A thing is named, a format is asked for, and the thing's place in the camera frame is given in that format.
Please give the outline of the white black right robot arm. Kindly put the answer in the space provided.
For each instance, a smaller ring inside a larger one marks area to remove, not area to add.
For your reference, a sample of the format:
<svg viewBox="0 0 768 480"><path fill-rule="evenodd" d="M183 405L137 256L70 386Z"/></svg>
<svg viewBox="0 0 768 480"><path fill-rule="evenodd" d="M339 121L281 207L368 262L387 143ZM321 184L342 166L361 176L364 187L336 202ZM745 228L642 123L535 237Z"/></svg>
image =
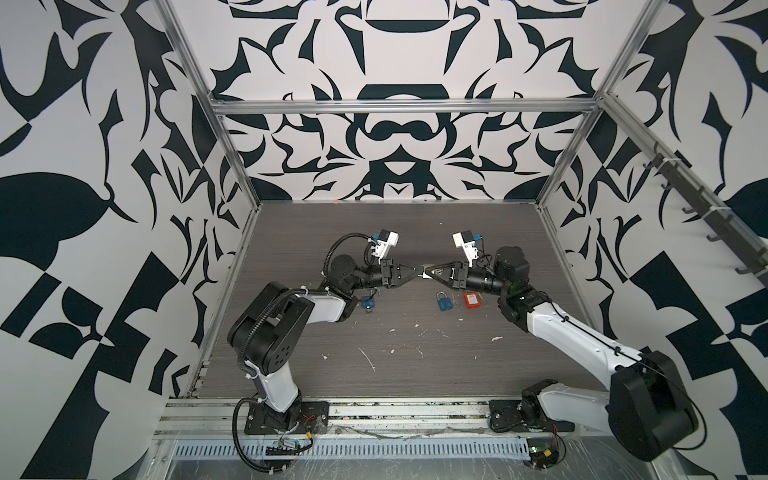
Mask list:
<svg viewBox="0 0 768 480"><path fill-rule="evenodd" d="M624 346L568 314L531 284L520 248L500 248L491 268L456 261L429 266L425 273L453 290L496 296L507 321L557 348L603 387L542 380L522 392L517 413L492 414L492 430L544 430L569 422L608 433L633 457L649 462L699 429L697 405L675 362L659 351Z"/></svg>

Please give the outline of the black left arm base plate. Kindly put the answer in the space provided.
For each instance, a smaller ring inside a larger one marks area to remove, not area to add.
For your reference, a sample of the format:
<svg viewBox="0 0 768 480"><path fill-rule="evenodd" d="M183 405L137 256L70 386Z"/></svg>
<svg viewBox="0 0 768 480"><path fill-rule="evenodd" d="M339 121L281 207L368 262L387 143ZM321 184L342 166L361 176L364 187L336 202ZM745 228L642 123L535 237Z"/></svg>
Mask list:
<svg viewBox="0 0 768 480"><path fill-rule="evenodd" d="M326 430L330 404L326 401L294 402L285 412L266 403L251 404L244 427L246 435L304 434Z"/></svg>

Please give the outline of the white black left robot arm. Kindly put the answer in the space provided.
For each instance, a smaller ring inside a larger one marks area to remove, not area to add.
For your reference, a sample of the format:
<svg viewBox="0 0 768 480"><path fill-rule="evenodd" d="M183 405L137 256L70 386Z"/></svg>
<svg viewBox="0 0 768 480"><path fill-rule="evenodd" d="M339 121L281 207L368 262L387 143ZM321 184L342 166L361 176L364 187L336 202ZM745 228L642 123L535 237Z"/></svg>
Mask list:
<svg viewBox="0 0 768 480"><path fill-rule="evenodd" d="M359 290L393 289L423 274L423 266L391 258L360 267L344 254L330 261L318 289L288 288L273 281L228 332L237 367L259 387L267 407L284 414L300 403L289 359L306 326L349 318L360 303L355 295Z"/></svg>

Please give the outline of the blue padlock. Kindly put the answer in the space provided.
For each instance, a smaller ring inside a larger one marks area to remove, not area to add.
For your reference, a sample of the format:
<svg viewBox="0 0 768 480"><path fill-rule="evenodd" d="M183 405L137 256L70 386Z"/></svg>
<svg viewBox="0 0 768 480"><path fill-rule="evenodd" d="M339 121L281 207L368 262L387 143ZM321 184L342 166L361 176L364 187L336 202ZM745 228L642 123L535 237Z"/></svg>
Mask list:
<svg viewBox="0 0 768 480"><path fill-rule="evenodd" d="M441 312L447 312L453 309L452 299L445 292L436 294L436 302Z"/></svg>
<svg viewBox="0 0 768 480"><path fill-rule="evenodd" d="M372 292L369 295L363 296L360 299L361 307L366 314L372 313L376 308L376 297L377 297L377 293Z"/></svg>

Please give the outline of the red padlock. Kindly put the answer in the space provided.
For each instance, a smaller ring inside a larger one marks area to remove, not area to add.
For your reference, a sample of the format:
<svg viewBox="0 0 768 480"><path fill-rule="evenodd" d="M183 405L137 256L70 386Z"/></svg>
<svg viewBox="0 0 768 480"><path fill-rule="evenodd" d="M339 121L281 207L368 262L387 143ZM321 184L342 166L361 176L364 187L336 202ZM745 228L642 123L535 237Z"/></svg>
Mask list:
<svg viewBox="0 0 768 480"><path fill-rule="evenodd" d="M482 306L482 296L477 292L464 294L464 302L467 309L477 309Z"/></svg>

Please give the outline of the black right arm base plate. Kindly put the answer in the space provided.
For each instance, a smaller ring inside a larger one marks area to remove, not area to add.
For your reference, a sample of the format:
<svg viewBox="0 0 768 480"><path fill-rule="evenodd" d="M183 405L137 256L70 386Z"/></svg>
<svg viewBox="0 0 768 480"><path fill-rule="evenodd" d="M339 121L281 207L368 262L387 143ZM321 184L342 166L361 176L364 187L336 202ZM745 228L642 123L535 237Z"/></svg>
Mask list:
<svg viewBox="0 0 768 480"><path fill-rule="evenodd" d="M491 400L489 428L494 433L573 433L575 424L552 420L530 399Z"/></svg>

